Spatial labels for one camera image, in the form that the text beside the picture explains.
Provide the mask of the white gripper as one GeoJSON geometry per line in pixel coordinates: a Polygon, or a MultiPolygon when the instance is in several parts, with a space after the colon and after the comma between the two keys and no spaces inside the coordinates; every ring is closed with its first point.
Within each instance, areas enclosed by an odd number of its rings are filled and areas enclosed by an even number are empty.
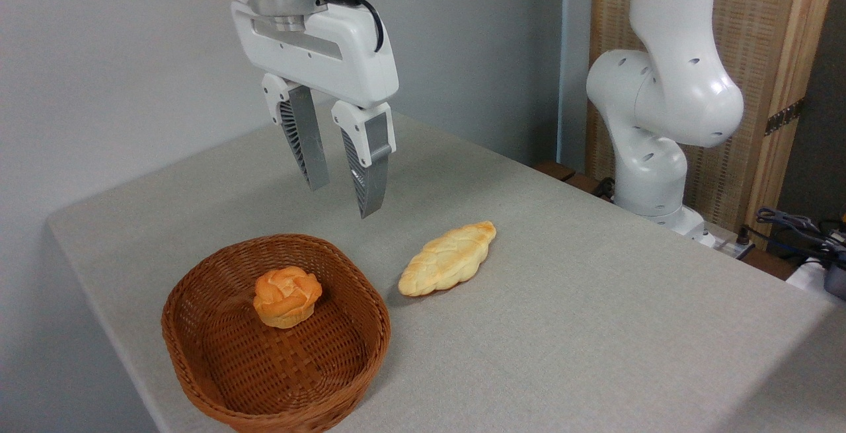
{"type": "Polygon", "coordinates": [[[262,79],[267,107],[309,189],[329,183],[310,90],[316,89],[340,99],[330,113],[341,129],[360,216],[380,209],[389,155],[397,148],[392,111],[383,102],[399,82],[389,35],[373,5],[232,0],[231,12],[246,56],[268,72],[262,79]]]}

